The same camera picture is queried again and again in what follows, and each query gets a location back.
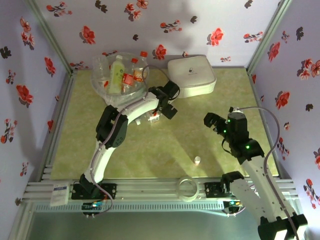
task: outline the green surface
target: green surface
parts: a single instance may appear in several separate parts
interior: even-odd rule
[[[230,106],[256,106],[256,101],[244,68],[218,68],[214,72],[214,91],[175,100],[178,113],[172,120],[161,116],[155,123],[131,123],[125,141],[110,158],[104,178],[221,177],[232,171],[245,174],[237,159],[222,149],[222,137],[204,125],[204,117],[211,112],[227,118]],[[90,70],[77,74],[53,164],[53,180],[78,179],[92,159],[96,125],[106,104],[92,89],[90,75]],[[151,86],[166,82],[160,71],[150,71]],[[259,111],[247,110],[245,115],[250,137],[267,153],[270,147]],[[198,166],[193,163],[196,156],[201,157]],[[272,174],[278,174],[272,157],[269,167]]]

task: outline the tape roll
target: tape roll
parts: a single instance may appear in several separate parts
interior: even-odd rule
[[[196,189],[195,189],[194,195],[185,196],[181,193],[180,186],[184,182],[190,182],[195,185]],[[184,177],[180,178],[179,181],[176,183],[176,193],[178,194],[178,197],[184,202],[192,202],[192,201],[196,200],[197,196],[199,195],[199,191],[200,191],[199,184],[190,176],[184,176]]]

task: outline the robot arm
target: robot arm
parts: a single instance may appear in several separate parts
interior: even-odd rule
[[[231,155],[237,158],[239,164],[249,174],[259,194],[257,196],[254,193],[240,172],[234,171],[222,175],[222,191],[236,196],[253,215],[258,225],[260,238],[262,240],[294,238],[294,231],[285,211],[290,215],[298,235],[303,236],[307,220],[303,214],[297,215],[293,207],[286,201],[268,167],[267,175],[265,174],[264,152],[256,140],[249,138],[246,116],[233,109],[230,109],[227,120],[214,113],[208,113],[204,118],[204,124],[209,128],[214,125],[214,131],[229,143]],[[280,196],[284,208],[267,177],[277,195]]]
[[[169,81],[164,87],[159,86],[149,88],[148,95],[144,97],[143,100],[132,103],[129,107],[118,110],[109,105],[104,109],[96,127],[97,135],[94,152],[100,148],[101,144],[109,136],[114,126],[113,121],[115,121],[119,112],[121,112],[121,115],[118,118],[110,139],[98,152],[94,165],[91,166],[90,164],[84,174],[80,177],[79,182],[87,193],[92,197],[99,193],[99,189],[96,188],[93,182],[99,183],[103,180],[104,172],[112,153],[126,138],[128,125],[136,118],[152,110],[160,111],[165,117],[172,119],[177,113],[177,110],[170,104],[170,100],[172,100],[178,92],[178,85]]]

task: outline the white box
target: white box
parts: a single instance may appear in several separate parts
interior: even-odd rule
[[[206,56],[170,60],[168,73],[180,88],[179,99],[212,93],[217,81]]]

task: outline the white wall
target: white wall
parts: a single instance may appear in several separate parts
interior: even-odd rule
[[[66,70],[23,1],[1,4],[0,22],[0,239],[6,240],[18,211],[15,200],[28,180],[35,181]],[[53,62],[52,76],[45,58]]]
[[[279,119],[283,142],[278,143],[277,157],[295,183],[314,240],[320,239],[319,9],[320,1],[292,1],[269,45],[276,46],[274,54],[268,56],[268,47],[254,70],[255,88],[260,98],[264,96],[262,105]],[[306,67],[308,59],[312,63]],[[298,73],[302,67],[307,79]],[[282,104],[276,100],[280,92]],[[266,119],[275,139],[276,125],[268,115]]]
[[[147,51],[148,63],[158,66],[182,58],[183,52],[207,55],[213,66],[245,66],[279,3],[279,0],[253,1],[246,8],[247,0],[148,0],[142,8],[137,0],[101,0],[100,5],[106,5],[107,9],[103,12],[103,8],[95,6],[95,0],[66,0],[61,5],[59,0],[35,1],[69,63],[83,62],[84,67],[91,67],[92,56],[113,51],[136,54]],[[134,8],[130,13],[141,14],[133,21],[129,19],[129,11],[125,12],[128,3]],[[167,29],[165,33],[161,23],[169,25],[175,20],[180,22],[175,24],[176,30]],[[80,37],[84,26],[91,31],[89,43],[83,43]],[[218,28],[223,32],[219,45],[207,45],[208,36]],[[153,50],[159,45],[166,49],[164,59],[153,59]]]

